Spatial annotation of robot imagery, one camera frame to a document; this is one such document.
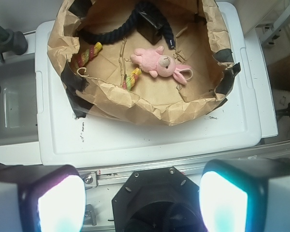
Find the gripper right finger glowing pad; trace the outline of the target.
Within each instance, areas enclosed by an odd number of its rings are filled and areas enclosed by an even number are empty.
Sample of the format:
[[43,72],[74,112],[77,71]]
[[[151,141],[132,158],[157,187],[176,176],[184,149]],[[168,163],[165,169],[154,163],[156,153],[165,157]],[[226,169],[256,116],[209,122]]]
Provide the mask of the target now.
[[213,159],[199,202],[210,232],[290,232],[290,158]]

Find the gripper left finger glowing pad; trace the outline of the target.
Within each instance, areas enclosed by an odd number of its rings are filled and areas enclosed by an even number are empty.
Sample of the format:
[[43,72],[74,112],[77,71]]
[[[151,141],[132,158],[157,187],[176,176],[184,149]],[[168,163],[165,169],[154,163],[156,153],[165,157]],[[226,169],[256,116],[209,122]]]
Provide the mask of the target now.
[[85,207],[71,165],[0,165],[0,232],[79,232]]

